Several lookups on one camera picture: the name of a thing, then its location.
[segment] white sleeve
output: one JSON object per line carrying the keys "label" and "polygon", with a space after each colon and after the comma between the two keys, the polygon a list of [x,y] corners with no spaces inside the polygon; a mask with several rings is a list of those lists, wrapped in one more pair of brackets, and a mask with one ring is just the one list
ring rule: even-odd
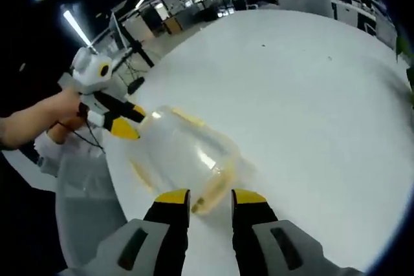
{"label": "white sleeve", "polygon": [[[82,127],[76,132],[94,145],[97,144],[94,138],[98,140],[99,145],[102,144],[102,129],[99,127],[92,129],[92,134],[89,132],[88,128],[85,127]],[[66,141],[68,152],[71,152],[72,154],[88,154],[91,157],[98,157],[102,154],[102,150],[99,147],[95,147],[88,142],[72,134]]]}
{"label": "white sleeve", "polygon": [[34,140],[34,148],[39,153],[41,158],[50,158],[60,162],[63,154],[63,146],[59,145],[43,132]]}

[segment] white table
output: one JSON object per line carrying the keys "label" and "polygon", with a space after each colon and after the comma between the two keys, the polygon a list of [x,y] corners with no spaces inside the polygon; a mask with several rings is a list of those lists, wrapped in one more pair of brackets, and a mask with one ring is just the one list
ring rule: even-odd
{"label": "white table", "polygon": [[[367,270],[400,224],[414,181],[407,65],[375,37],[292,11],[236,12],[151,69],[136,102],[168,104],[225,133],[256,165],[250,185],[280,219],[318,239],[340,266]],[[134,142],[105,148],[126,218],[153,197],[128,162]],[[230,199],[192,217],[183,275],[238,275]]]}

